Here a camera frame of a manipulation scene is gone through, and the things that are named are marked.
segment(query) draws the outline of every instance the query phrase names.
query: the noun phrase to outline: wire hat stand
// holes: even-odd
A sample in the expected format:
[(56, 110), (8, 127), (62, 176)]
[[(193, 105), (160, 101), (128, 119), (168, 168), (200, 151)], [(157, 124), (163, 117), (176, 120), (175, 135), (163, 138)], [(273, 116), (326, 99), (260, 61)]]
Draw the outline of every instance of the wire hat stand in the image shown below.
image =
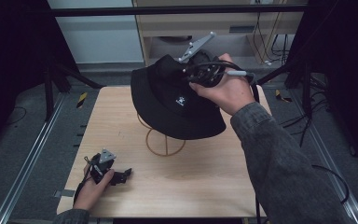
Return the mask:
[[(153, 154), (160, 156), (160, 157), (169, 157), (169, 156), (173, 156), (175, 154), (177, 154), (178, 152), (180, 152), (186, 144), (186, 140), (179, 140), (179, 139), (175, 139), (175, 138), (170, 138), (165, 134), (159, 133), (157, 132), (155, 129), (153, 129), (152, 127), (148, 126), (139, 116), (139, 114), (137, 114), (137, 118), (139, 120), (139, 122), (146, 127), (149, 131), (146, 134), (146, 138), (145, 138), (145, 142), (147, 145), (147, 148), (149, 149), (149, 151), (151, 151)], [(158, 133), (158, 136), (161, 137), (162, 135), (164, 135), (164, 149), (158, 148), (159, 146), (152, 146), (152, 144), (150, 143), (150, 139), (152, 138), (151, 134), (153, 131), (155, 131), (156, 133)], [(181, 144), (175, 144), (174, 142), (179, 142), (179, 141), (183, 141)]]

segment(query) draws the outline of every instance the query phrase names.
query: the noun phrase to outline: gray floor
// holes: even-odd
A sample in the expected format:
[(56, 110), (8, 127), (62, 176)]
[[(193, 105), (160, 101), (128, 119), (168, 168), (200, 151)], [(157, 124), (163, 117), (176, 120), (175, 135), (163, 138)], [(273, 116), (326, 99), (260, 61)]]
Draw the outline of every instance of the gray floor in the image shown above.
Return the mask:
[[(272, 66), (258, 64), (244, 36), (237, 35), (233, 38), (222, 36), (213, 41), (206, 49), (216, 55), (224, 52), (230, 53), (234, 63), (249, 71), (256, 72), (260, 77), (280, 66), (280, 62), (276, 62)], [(153, 46), (151, 51), (152, 61), (167, 52), (173, 57), (179, 57), (186, 50), (186, 43), (167, 42), (157, 38)], [(105, 85), (128, 85), (130, 81), (128, 72), (89, 74), (89, 77)], [(300, 115), (295, 103), (287, 103), (277, 100), (275, 97), (273, 86), (280, 86), (283, 79), (284, 75), (279, 76), (272, 80), (269, 87), (265, 88), (272, 114), (279, 122)], [(87, 124), (98, 96), (98, 90), (93, 90), (74, 79), (71, 79), (71, 83), (73, 88), (70, 93), (65, 94), (62, 112), (58, 116), (29, 180), (12, 211), (11, 220), (52, 220), (56, 215), (55, 210), (59, 199), (53, 197), (53, 193), (55, 190), (63, 189), (65, 185), (77, 152), (77, 145), (81, 143), (81, 136), (78, 135), (85, 132), (83, 125)], [(85, 104), (80, 109), (76, 108), (78, 98), (84, 91), (88, 93)], [(283, 97), (293, 98), (292, 93), (300, 91), (300, 89), (293, 91), (281, 89), (281, 91)], [(318, 95), (317, 98), (315, 97), (314, 103), (322, 99), (322, 95)], [(44, 124), (43, 85), (23, 92), (18, 97), (16, 106), (17, 108), (7, 121), (7, 123), (13, 123), (8, 124), (0, 134), (0, 205)], [(343, 175), (342, 177), (350, 186), (351, 195), (358, 202), (358, 157), (351, 156), (345, 136), (339, 129), (333, 114), (325, 109), (326, 106), (328, 105), (322, 105), (321, 109), (314, 113), (312, 123), (324, 140), (329, 154)], [(288, 132), (300, 132), (303, 130), (304, 124), (304, 122), (299, 122), (296, 126), (288, 129)], [(299, 141), (300, 135), (297, 134), (294, 137)], [(310, 157), (312, 162), (321, 162), (321, 156), (315, 149), (315, 143), (310, 132), (305, 135), (304, 146), (301, 150)]]

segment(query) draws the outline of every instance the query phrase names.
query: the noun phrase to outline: wooden table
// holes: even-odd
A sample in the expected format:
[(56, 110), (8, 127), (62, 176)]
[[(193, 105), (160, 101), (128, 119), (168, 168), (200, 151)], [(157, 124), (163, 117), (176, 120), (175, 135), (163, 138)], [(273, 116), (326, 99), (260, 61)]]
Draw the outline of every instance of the wooden table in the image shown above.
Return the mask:
[[(261, 103), (268, 108), (260, 88)], [(102, 88), (65, 189), (77, 188), (86, 165), (105, 147), (117, 155), (113, 168), (132, 168), (126, 184), (108, 188), (90, 211), (94, 217), (254, 217), (255, 193), (241, 143), (225, 112), (227, 129), (212, 138), (186, 141), (178, 153), (162, 157), (146, 146), (149, 131), (137, 119), (130, 87)], [(148, 139), (165, 151), (165, 135)], [(183, 141), (168, 138), (169, 150)], [(72, 197), (62, 197), (57, 213), (71, 209)]]

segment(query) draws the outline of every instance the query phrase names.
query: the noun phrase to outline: gray sweater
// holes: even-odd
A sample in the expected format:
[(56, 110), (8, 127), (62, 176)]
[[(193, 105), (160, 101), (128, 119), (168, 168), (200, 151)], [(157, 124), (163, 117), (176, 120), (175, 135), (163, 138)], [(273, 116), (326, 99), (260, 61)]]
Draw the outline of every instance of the gray sweater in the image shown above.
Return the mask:
[[(272, 223), (354, 223), (295, 139), (262, 105), (245, 106), (231, 125), (241, 140), (256, 197)], [(56, 216), (54, 223), (87, 223), (89, 215), (73, 209)]]

